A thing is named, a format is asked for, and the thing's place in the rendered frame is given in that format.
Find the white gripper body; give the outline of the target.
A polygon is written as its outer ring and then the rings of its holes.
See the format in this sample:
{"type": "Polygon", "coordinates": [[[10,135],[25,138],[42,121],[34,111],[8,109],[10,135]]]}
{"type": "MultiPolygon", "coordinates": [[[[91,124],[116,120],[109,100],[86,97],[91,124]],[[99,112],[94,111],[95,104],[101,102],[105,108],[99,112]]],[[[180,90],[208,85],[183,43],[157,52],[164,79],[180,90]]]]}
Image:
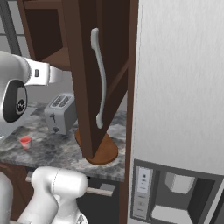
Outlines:
{"type": "Polygon", "coordinates": [[[61,82],[63,79],[63,71],[58,69],[57,67],[51,66],[49,73],[49,82],[56,83],[61,82]]]}

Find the dark brown cabinet door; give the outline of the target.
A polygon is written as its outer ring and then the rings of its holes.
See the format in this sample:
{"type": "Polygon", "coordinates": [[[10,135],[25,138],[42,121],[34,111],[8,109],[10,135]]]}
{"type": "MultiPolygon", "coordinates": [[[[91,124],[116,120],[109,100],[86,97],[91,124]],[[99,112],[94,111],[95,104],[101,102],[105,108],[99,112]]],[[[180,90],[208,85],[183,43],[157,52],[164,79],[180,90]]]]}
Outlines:
{"type": "Polygon", "coordinates": [[[73,76],[80,147],[92,158],[128,88],[130,0],[63,0],[66,41],[73,76]],[[107,92],[91,49],[91,31],[99,30],[107,92]]]}

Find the brown round cutting board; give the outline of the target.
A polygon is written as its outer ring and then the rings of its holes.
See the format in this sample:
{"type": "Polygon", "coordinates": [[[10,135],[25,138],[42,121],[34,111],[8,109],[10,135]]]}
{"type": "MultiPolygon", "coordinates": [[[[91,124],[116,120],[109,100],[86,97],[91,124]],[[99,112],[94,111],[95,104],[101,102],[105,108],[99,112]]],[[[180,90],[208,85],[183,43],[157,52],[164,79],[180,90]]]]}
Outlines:
{"type": "Polygon", "coordinates": [[[77,129],[74,136],[82,156],[92,165],[108,164],[118,156],[118,147],[105,130],[95,129],[91,136],[85,135],[81,138],[77,129]]]}

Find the silver toaster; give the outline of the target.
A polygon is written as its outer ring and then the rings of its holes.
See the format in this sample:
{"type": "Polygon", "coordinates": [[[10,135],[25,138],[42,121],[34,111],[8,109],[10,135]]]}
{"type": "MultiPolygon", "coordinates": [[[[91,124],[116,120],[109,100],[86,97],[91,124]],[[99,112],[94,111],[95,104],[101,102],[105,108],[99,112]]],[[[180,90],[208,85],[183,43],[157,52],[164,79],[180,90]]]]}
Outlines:
{"type": "Polygon", "coordinates": [[[56,95],[45,107],[45,121],[50,133],[66,135],[77,120],[72,93],[56,95]]]}

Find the grey framed window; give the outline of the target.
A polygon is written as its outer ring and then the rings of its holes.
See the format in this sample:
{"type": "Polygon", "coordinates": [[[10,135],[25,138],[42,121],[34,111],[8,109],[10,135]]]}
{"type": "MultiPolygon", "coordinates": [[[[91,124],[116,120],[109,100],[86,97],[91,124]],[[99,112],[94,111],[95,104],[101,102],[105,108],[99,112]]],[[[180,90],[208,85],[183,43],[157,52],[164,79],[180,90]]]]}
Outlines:
{"type": "Polygon", "coordinates": [[[0,0],[0,50],[30,57],[17,0],[0,0]]]}

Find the small red cup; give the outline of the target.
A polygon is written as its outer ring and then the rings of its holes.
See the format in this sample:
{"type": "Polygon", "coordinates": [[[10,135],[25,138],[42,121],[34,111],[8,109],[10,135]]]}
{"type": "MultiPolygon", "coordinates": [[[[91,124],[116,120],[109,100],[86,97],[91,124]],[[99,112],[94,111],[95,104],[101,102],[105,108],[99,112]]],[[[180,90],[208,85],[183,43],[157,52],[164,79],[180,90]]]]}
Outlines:
{"type": "Polygon", "coordinates": [[[32,138],[30,136],[21,136],[19,142],[25,149],[30,149],[32,145],[32,138]]]}

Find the dark brown tall side panel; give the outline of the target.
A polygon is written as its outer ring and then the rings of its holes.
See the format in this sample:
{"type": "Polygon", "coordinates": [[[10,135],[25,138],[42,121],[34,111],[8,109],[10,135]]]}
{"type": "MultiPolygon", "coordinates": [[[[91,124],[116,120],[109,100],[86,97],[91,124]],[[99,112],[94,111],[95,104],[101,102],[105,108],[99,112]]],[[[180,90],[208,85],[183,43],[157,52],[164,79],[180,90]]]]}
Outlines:
{"type": "Polygon", "coordinates": [[[124,175],[124,181],[119,184],[119,224],[128,223],[127,219],[128,219],[128,203],[129,203],[130,156],[131,156],[136,51],[137,51],[138,3],[139,0],[130,0],[125,175],[124,175]]]}

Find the silver fridge with dispenser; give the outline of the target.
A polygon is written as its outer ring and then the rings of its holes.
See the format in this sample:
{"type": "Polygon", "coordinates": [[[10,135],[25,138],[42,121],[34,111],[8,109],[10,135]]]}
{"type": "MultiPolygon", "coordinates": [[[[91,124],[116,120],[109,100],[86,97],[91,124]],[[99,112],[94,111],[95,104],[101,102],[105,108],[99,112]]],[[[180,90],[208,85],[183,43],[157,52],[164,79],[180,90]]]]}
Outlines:
{"type": "Polygon", "coordinates": [[[224,0],[139,0],[128,224],[224,224],[224,0]]]}

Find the dark brown drawer front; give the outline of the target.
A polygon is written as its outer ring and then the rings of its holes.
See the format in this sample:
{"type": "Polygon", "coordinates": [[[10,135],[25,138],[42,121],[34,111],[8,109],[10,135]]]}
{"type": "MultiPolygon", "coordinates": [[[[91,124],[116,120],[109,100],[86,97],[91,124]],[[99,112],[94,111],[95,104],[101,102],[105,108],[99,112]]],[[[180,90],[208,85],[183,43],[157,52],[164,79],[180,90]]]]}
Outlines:
{"type": "MultiPolygon", "coordinates": [[[[16,221],[33,195],[33,188],[25,181],[28,171],[34,168],[0,162],[3,172],[13,185],[13,202],[10,218],[16,221]]],[[[99,188],[101,184],[115,186],[111,197],[86,193],[77,199],[79,209],[86,215],[89,224],[119,224],[119,184],[115,181],[88,177],[88,186],[99,188]]]]}

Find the dark brown wall cabinet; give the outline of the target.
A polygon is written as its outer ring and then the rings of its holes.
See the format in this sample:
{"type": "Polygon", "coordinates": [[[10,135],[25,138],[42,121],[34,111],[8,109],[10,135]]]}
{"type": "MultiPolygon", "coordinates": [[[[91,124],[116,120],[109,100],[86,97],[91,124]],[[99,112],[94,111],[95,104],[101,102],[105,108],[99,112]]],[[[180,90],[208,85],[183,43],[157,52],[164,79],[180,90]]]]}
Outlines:
{"type": "Polygon", "coordinates": [[[62,0],[17,0],[32,60],[70,70],[62,0]]]}

